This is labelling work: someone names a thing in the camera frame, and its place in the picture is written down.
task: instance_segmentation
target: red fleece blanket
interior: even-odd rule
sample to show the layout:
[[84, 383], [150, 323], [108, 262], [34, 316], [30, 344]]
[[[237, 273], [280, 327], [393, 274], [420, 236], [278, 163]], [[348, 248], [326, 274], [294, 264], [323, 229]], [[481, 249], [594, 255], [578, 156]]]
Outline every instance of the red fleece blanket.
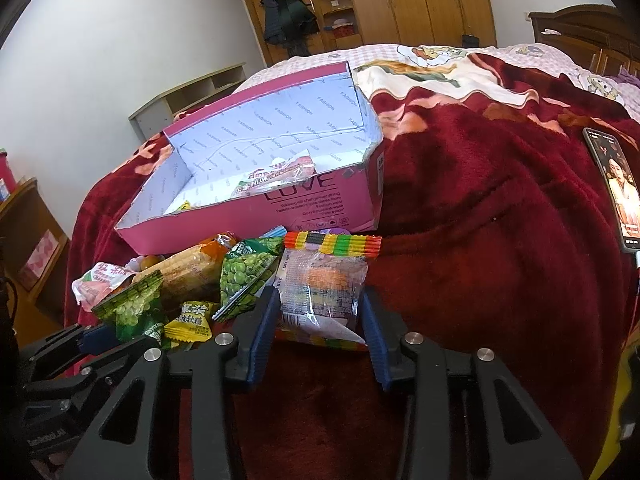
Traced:
[[[409, 329], [450, 349], [494, 349], [588, 476], [609, 423], [635, 281], [582, 129], [615, 135], [640, 175], [640, 124], [564, 76], [469, 59], [529, 95], [524, 104], [482, 92], [463, 100], [427, 88], [401, 100], [372, 92], [386, 137], [385, 238], [367, 282]], [[90, 191], [69, 281], [97, 261], [135, 256], [113, 228], [169, 150], [156, 136]], [[78, 314], [68, 294], [66, 322]], [[234, 402], [250, 479], [394, 478], [404, 406], [380, 392], [366, 354], [276, 342], [263, 383]]]

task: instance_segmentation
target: wooden bookshelf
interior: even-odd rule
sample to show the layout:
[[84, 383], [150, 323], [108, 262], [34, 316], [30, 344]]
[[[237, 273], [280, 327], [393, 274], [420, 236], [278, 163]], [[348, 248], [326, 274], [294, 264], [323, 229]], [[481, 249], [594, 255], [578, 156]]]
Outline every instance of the wooden bookshelf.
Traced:
[[[41, 277], [27, 290], [18, 275], [46, 231], [58, 246]], [[5, 273], [18, 292], [14, 330], [18, 344], [24, 346], [62, 328], [66, 289], [68, 238], [42, 200], [35, 178], [19, 182], [0, 203], [0, 237]], [[9, 304], [14, 305], [13, 297]]]
[[172, 124], [177, 114], [231, 94], [246, 79], [243, 67], [244, 63], [227, 66], [158, 94], [129, 116], [131, 126], [140, 140], [154, 136]]

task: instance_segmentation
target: pink container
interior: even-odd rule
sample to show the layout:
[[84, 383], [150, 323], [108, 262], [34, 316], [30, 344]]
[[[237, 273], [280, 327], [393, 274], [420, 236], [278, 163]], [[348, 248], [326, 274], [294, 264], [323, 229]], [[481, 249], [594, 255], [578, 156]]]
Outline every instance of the pink container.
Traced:
[[0, 199], [6, 200], [15, 191], [14, 174], [6, 160], [6, 150], [0, 148]]

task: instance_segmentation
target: rainbow striped candy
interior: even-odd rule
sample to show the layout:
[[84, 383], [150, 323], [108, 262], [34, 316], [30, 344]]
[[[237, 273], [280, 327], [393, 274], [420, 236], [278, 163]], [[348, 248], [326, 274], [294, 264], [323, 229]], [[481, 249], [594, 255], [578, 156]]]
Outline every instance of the rainbow striped candy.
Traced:
[[309, 231], [289, 232], [284, 237], [287, 249], [309, 249], [334, 256], [366, 256], [380, 254], [380, 236], [334, 235]]

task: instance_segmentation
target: metal screw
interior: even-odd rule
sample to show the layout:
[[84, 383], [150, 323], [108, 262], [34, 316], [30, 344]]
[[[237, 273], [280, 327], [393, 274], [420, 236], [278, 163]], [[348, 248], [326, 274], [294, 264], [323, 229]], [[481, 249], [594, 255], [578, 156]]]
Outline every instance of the metal screw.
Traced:
[[424, 341], [424, 336], [420, 332], [407, 332], [404, 334], [404, 340], [410, 345], [419, 345]]
[[159, 348], [150, 348], [145, 352], [146, 361], [157, 361], [162, 355], [162, 350]]
[[478, 359], [486, 362], [493, 361], [495, 358], [494, 351], [490, 348], [481, 348], [476, 352], [476, 355], [478, 356]]
[[634, 422], [630, 424], [625, 424], [620, 428], [620, 440], [628, 440], [634, 434], [634, 430], [636, 428], [636, 424]]
[[216, 336], [216, 343], [219, 344], [220, 346], [229, 345], [233, 342], [233, 340], [234, 340], [234, 335], [230, 334], [229, 332], [223, 332]]

